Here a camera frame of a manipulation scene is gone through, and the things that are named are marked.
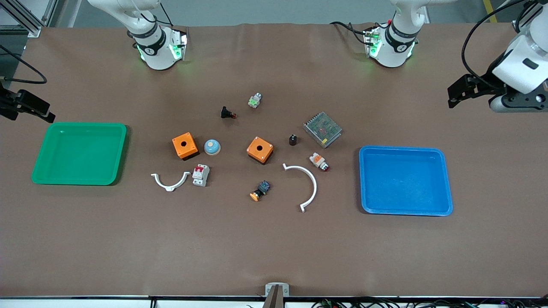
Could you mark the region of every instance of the small electrical component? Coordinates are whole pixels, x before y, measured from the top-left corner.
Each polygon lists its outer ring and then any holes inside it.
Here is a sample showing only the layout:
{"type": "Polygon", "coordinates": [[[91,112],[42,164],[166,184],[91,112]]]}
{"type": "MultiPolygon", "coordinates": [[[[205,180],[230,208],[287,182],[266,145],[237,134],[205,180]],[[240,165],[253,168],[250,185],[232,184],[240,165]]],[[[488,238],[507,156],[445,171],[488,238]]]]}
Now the small electrical component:
{"type": "Polygon", "coordinates": [[[234,112],[230,112],[230,111],[226,108],[226,106],[223,106],[223,107],[222,107],[222,110],[221,110],[221,118],[233,118],[233,119],[235,119],[235,118],[237,118],[237,117],[238,117],[238,115],[235,114],[234,112]]]}
{"type": "Polygon", "coordinates": [[[322,171],[329,170],[329,165],[326,164],[326,159],[318,153],[312,154],[312,156],[310,156],[310,161],[314,166],[318,167],[322,171]]]}
{"type": "Polygon", "coordinates": [[[177,152],[177,156],[179,156],[179,158],[183,161],[200,154],[198,148],[196,147],[196,143],[194,142],[194,138],[190,133],[173,138],[172,141],[175,151],[177,152]]]}
{"type": "Polygon", "coordinates": [[[194,172],[192,173],[192,183],[196,186],[205,187],[207,176],[209,175],[209,167],[206,165],[199,164],[194,167],[194,172]]]}
{"type": "Polygon", "coordinates": [[[262,181],[259,186],[257,186],[257,190],[250,193],[251,199],[255,201],[261,200],[261,198],[266,195],[266,192],[270,189],[270,184],[267,181],[262,181]]]}
{"type": "Polygon", "coordinates": [[[249,99],[249,102],[247,103],[251,108],[257,108],[259,107],[259,104],[261,103],[262,95],[260,93],[257,93],[249,99]]]}
{"type": "Polygon", "coordinates": [[[302,127],[324,149],[343,131],[325,112],[318,113],[302,127]]]}
{"type": "Polygon", "coordinates": [[[217,140],[209,139],[205,142],[204,151],[207,155],[217,155],[221,151],[221,145],[217,140]]]}
{"type": "Polygon", "coordinates": [[[247,154],[261,164],[266,164],[273,151],[274,147],[259,137],[255,137],[247,147],[247,154]]]}
{"type": "Polygon", "coordinates": [[[289,145],[294,146],[297,144],[297,135],[293,134],[289,136],[289,145]]]}

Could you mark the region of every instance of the black cable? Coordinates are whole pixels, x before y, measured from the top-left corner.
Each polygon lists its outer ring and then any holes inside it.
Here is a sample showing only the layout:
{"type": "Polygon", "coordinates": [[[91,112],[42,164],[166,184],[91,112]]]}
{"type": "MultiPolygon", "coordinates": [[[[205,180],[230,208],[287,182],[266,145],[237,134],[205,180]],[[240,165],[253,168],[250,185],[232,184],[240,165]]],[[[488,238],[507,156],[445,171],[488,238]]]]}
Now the black cable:
{"type": "Polygon", "coordinates": [[[516,30],[517,33],[520,32],[520,22],[521,22],[521,20],[523,19],[523,17],[525,15],[529,14],[533,10],[533,8],[535,7],[535,5],[537,3],[538,3],[538,1],[531,0],[531,1],[529,1],[526,4],[523,5],[523,10],[521,10],[519,15],[517,16],[516,24],[514,25],[514,30],[516,30]]]}
{"type": "Polygon", "coordinates": [[[474,305],[474,306],[479,307],[480,305],[482,305],[483,303],[485,303],[487,300],[488,300],[488,298],[485,298],[485,299],[483,299],[481,302],[479,302],[479,304],[474,305]]]}
{"type": "Polygon", "coordinates": [[[333,22],[330,23],[330,25],[340,25],[340,26],[343,26],[348,31],[352,31],[352,32],[357,33],[357,34],[363,34],[363,32],[359,32],[357,30],[354,30],[354,28],[351,28],[350,26],[347,26],[347,25],[343,24],[340,21],[333,21],[333,22]]]}
{"type": "Polygon", "coordinates": [[[542,9],[543,9],[543,8],[540,7],[540,8],[539,8],[533,15],[531,15],[531,16],[529,17],[529,19],[527,19],[527,21],[524,22],[523,24],[526,25],[528,22],[530,22],[531,19],[533,19],[540,11],[542,11],[542,9]]]}
{"type": "Polygon", "coordinates": [[[160,20],[158,20],[158,17],[156,17],[156,15],[154,15],[154,14],[153,14],[152,16],[154,16],[154,21],[152,21],[152,20],[146,18],[146,17],[143,15],[143,13],[141,13],[141,17],[143,17],[146,21],[148,21],[148,22],[150,22],[150,23],[152,23],[152,24],[154,24],[155,22],[159,22],[160,24],[171,25],[171,26],[173,27],[173,25],[171,24],[171,22],[160,21],[160,20]]]}
{"type": "Polygon", "coordinates": [[[352,31],[352,33],[354,34],[354,36],[356,37],[356,39],[357,39],[360,43],[362,43],[362,44],[364,44],[364,45],[367,45],[367,46],[373,46],[373,43],[369,43],[369,42],[362,41],[362,40],[358,37],[358,34],[356,34],[356,32],[358,32],[358,31],[354,30],[354,28],[352,27],[352,23],[349,22],[349,23],[348,23],[348,27],[350,27],[350,31],[352,31]]]}
{"type": "Polygon", "coordinates": [[[165,16],[168,18],[170,26],[173,27],[173,23],[171,22],[171,18],[169,18],[168,13],[165,11],[164,4],[162,2],[160,2],[160,7],[162,7],[162,11],[164,11],[165,16]]]}
{"type": "Polygon", "coordinates": [[[494,11],[492,11],[491,13],[487,14],[484,18],[482,18],[480,21],[478,21],[475,26],[472,28],[472,30],[470,30],[470,33],[468,33],[468,36],[466,36],[466,39],[464,40],[464,44],[463,44],[463,49],[460,53],[460,57],[463,61],[463,65],[464,65],[464,68],[466,68],[466,70],[472,74],[474,77],[476,77],[479,81],[483,82],[485,85],[487,85],[488,87],[494,89],[494,90],[498,90],[499,88],[495,87],[494,85],[490,84],[489,82],[485,81],[483,78],[481,78],[475,71],[472,70],[472,68],[468,65],[468,63],[466,62],[466,56],[465,56],[465,52],[466,52],[466,46],[468,46],[468,42],[470,41],[470,38],[472,37],[472,34],[476,31],[476,29],[478,29],[479,26],[481,26],[482,23],[484,23],[486,20],[489,19],[489,17],[495,15],[496,13],[504,10],[504,9],[507,9],[513,5],[516,5],[518,3],[521,3],[521,2],[524,2],[526,0],[517,0],[515,2],[512,2],[512,3],[508,3],[507,5],[504,5],[494,11]]]}
{"type": "Polygon", "coordinates": [[[40,77],[42,78],[41,81],[34,81],[34,80],[26,80],[26,79],[17,79],[17,78],[5,78],[4,77],[4,80],[5,81],[13,81],[13,82],[21,82],[21,83],[32,83],[32,84],[45,84],[46,82],[48,82],[48,80],[46,79],[46,77],[44,76],[44,74],[40,73],[37,69],[35,69],[32,65],[28,64],[25,60],[21,59],[18,55],[12,53],[11,51],[9,51],[6,47],[4,47],[3,45],[0,44],[0,48],[5,51],[7,54],[11,55],[12,57],[16,58],[17,61],[23,63],[24,65],[26,65],[28,68],[30,68],[31,70],[33,70],[36,74],[40,75],[40,77]]]}
{"type": "Polygon", "coordinates": [[[352,34],[354,34],[354,36],[356,37],[356,39],[357,39],[360,43],[362,43],[362,44],[364,44],[364,45],[367,45],[367,46],[373,46],[372,43],[365,42],[365,41],[361,40],[361,39],[358,37],[358,34],[363,35],[365,31],[369,31],[369,30],[371,30],[371,29],[374,28],[374,27],[369,27],[369,28],[367,28],[367,29],[365,29],[365,30],[363,30],[363,31],[358,31],[358,30],[355,30],[354,27],[352,27],[352,23],[351,23],[351,22],[348,23],[348,26],[345,25],[345,24],[343,24],[343,23],[340,22],[340,21],[333,21],[333,22],[330,23],[330,25],[341,25],[341,26],[343,26],[345,29],[347,29],[348,31],[352,32],[352,34]]]}
{"type": "Polygon", "coordinates": [[[379,28],[383,28],[383,29],[386,29],[388,28],[388,25],[386,25],[386,27],[383,27],[380,23],[376,22],[375,23],[375,26],[379,27],[379,28]]]}

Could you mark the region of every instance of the orange box with hole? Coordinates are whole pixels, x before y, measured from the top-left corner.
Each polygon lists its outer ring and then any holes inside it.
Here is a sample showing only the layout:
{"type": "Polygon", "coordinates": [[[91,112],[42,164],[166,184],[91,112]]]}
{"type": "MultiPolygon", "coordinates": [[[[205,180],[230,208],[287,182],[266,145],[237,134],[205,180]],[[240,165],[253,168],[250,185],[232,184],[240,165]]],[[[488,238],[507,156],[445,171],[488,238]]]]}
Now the orange box with hole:
{"type": "Polygon", "coordinates": [[[175,147],[177,156],[179,156],[183,161],[200,154],[198,147],[194,142],[194,138],[190,133],[173,138],[173,146],[175,147]]]}
{"type": "Polygon", "coordinates": [[[273,151],[274,147],[259,137],[255,137],[247,147],[247,154],[261,164],[266,164],[273,151]]]}

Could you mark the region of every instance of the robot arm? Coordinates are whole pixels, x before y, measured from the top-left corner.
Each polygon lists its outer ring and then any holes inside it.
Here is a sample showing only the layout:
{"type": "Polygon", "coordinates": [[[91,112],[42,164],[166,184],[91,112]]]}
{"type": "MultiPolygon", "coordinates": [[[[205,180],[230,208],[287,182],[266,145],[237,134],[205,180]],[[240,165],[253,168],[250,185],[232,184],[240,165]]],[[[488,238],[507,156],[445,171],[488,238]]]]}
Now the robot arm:
{"type": "Polygon", "coordinates": [[[116,18],[137,42],[141,59],[154,70],[165,70],[183,59],[186,33],[159,26],[149,11],[160,0],[88,0],[88,2],[116,18]]]}
{"type": "Polygon", "coordinates": [[[489,107],[495,112],[548,111],[548,0],[542,11],[510,42],[482,79],[466,74],[451,85],[449,108],[482,95],[494,95],[489,107]]]}
{"type": "Polygon", "coordinates": [[[371,30],[366,37],[367,54],[386,67],[402,65],[415,46],[415,38],[426,21],[426,5],[456,0],[390,0],[396,6],[392,22],[371,30]]]}

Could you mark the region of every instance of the brown table surface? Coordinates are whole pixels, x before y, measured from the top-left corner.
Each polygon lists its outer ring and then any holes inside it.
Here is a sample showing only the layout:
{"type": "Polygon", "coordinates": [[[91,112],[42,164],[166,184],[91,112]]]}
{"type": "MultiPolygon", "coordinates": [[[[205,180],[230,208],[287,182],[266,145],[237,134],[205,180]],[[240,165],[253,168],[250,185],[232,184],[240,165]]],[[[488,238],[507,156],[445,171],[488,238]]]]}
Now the brown table surface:
{"type": "MultiPolygon", "coordinates": [[[[426,25],[413,57],[385,69],[329,25],[190,29],[187,62],[152,71],[124,28],[47,28],[24,59],[45,85],[13,84],[51,103],[57,122],[121,122],[129,145],[122,177],[106,187],[36,185],[31,173],[48,124],[2,124],[1,295],[251,295],[287,282],[293,295],[540,296],[548,288],[548,118],[497,114],[487,98],[450,110],[447,87],[464,72],[471,25],[426,25]],[[247,106],[263,94],[256,110],[247,106]],[[239,114],[221,119],[221,107],[239,114]],[[325,111],[344,130],[321,149],[302,124],[325,111]],[[181,161],[171,139],[190,131],[219,155],[181,161]],[[290,147],[291,134],[301,137],[290,147]],[[265,166],[246,148],[274,144],[265,166]],[[445,218],[366,214],[358,149],[435,147],[445,153],[454,211],[445,218]],[[318,152],[332,169],[314,168],[318,152]],[[207,164],[207,187],[175,192],[207,164]],[[310,179],[318,194],[299,204],[310,179]],[[262,181],[271,192],[255,203],[262,181]]],[[[482,72],[505,49],[508,24],[482,26],[470,65],[482,72]]],[[[36,78],[24,67],[18,77],[36,78]]]]}

